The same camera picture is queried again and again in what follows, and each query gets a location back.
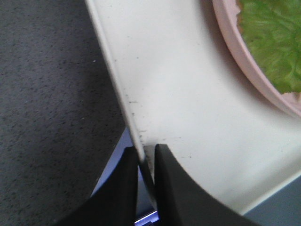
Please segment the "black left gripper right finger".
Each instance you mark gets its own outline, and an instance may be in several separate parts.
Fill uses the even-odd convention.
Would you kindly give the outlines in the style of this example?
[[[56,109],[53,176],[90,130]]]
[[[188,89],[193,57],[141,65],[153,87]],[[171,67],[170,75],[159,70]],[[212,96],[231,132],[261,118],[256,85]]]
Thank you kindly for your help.
[[[155,147],[155,192],[165,226],[254,226],[204,189],[181,167],[169,147]]]

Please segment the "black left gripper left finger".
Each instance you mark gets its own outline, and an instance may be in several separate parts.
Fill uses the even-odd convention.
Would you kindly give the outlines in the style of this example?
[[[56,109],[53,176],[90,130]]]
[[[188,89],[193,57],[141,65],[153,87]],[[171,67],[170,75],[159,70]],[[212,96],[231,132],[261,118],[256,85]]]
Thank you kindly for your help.
[[[127,147],[109,178],[82,206],[56,226],[133,226],[138,183],[138,154]]]

